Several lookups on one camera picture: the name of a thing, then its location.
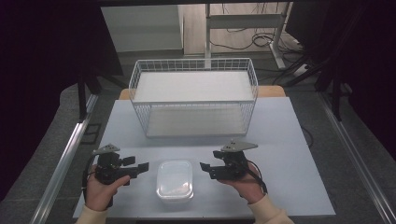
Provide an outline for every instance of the white table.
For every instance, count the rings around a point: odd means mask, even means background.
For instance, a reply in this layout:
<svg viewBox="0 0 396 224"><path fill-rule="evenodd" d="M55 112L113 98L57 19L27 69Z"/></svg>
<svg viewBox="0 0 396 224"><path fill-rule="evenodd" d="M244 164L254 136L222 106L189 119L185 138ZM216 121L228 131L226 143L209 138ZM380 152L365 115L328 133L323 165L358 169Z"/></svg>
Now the white table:
<svg viewBox="0 0 396 224"><path fill-rule="evenodd" d="M262 170L263 180L275 205L290 216L335 215L318 169L305 142L288 97L259 98L246 141L259 145L245 151L249 160ZM131 180L114 196L109 217L132 219L252 218L246 201L229 187L212 180L199 162L223 165L213 150L230 141L229 137L158 138L145 137L130 101L115 102L101 147L120 147L121 158L136 156L136 164L149 162L149 171ZM161 162L188 160L193 169L193 199L183 206L161 202L155 193L157 169ZM74 217L84 200L79 199Z"/></svg>

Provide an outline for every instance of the gray floor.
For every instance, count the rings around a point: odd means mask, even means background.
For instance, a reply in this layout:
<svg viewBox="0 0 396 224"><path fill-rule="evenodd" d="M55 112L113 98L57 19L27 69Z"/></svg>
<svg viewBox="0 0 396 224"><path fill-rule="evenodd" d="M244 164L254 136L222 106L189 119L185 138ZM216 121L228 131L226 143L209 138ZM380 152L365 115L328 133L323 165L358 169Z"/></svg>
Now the gray floor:
<svg viewBox="0 0 396 224"><path fill-rule="evenodd" d="M290 38L285 37L289 48L298 48ZM134 63L141 59L166 58L201 58L200 49L191 47L190 54L182 52L129 52L120 54L120 62L124 77L117 77L124 83L129 82ZM279 78L273 56L268 49L252 50L250 52L214 50L213 57L249 57L253 60L260 85L284 83L293 78ZM298 54L288 54L290 61L295 61ZM318 76L310 77L294 87L285 88L291 99L297 118L313 136L305 133L308 144L317 164L321 178L329 193L337 216L335 217L293 217L296 223L383 223L370 195L361 182L355 167L350 162L345 147L336 134L329 118L322 107L318 93L313 84ZM68 170L63 186L49 213L47 223L73 223L72 215L80 195L80 176L92 150L100 143L105 130L107 118L111 112L114 100L118 99L121 88L100 78L104 89L99 95L94 113L80 146ZM21 176L0 203L1 223L29 223L41 196L48 185L52 173L62 157L64 148L78 121L77 86L64 90L60 96L61 105L51 123L46 135L38 146L35 155L26 165ZM384 190L392 207L396 207L396 163L382 147L374 135L362 123L347 102L347 97L341 101L341 116L351 138L355 142L362 158L373 173L379 186ZM108 223L133 223L130 220L111 219Z"/></svg>

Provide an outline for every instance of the metal rail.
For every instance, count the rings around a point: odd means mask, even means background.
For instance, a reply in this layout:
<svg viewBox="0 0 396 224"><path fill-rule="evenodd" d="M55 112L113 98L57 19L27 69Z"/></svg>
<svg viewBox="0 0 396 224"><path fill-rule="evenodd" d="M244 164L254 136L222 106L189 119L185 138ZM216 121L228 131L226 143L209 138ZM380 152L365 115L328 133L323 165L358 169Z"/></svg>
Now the metal rail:
<svg viewBox="0 0 396 224"><path fill-rule="evenodd" d="M53 172L53 175L47 185L46 190L44 191L43 196L41 197L40 202L38 203L37 209L30 220L31 224L45 223L47 217L50 214L50 210L55 202L56 196L64 182L64 177L67 174L67 171L70 167L70 164L76 154L79 142L81 141L82 135L84 134L85 129L87 128L88 123L90 122L90 118L92 115L93 107L96 104L98 96L91 95L87 102L87 117L83 122L78 123L67 143L64 153L60 158L58 165Z"/></svg>
<svg viewBox="0 0 396 224"><path fill-rule="evenodd" d="M395 213L393 212L387 197L385 196L381 187L375 181L375 178L365 164L363 158L361 157L361 154L353 143L353 140L349 137L343 123L341 121L338 121L337 117L333 114L330 102L324 94L325 93L319 93L322 105L325 108L326 113L335 131L339 135L344 145L344 148L346 149L346 153L348 154L350 160L356 168L356 171L361 177L361 181L364 187L366 187L370 197L372 198L379 215L382 217L384 223L386 224L396 223Z"/></svg>

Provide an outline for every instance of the plastic food container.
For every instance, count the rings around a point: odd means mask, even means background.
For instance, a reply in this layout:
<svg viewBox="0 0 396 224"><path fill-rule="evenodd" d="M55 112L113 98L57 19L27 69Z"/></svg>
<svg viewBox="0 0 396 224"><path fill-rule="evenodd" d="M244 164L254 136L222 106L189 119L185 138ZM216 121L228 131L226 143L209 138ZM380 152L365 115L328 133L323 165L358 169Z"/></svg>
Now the plastic food container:
<svg viewBox="0 0 396 224"><path fill-rule="evenodd" d="M186 203L193 197L189 161L165 161L158 168L157 195L164 203Z"/></svg>

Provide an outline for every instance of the sleeve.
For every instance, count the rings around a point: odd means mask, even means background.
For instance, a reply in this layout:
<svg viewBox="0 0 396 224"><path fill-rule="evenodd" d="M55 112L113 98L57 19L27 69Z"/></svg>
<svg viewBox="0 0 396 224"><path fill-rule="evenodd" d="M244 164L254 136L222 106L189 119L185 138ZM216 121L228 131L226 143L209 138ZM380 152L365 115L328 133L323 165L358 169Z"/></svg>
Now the sleeve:
<svg viewBox="0 0 396 224"><path fill-rule="evenodd" d="M292 224L286 211L273 205L268 195L254 204L247 205L253 212L256 224Z"/></svg>
<svg viewBox="0 0 396 224"><path fill-rule="evenodd" d="M76 224L105 224L106 217L107 210L103 212L97 212L84 205Z"/></svg>

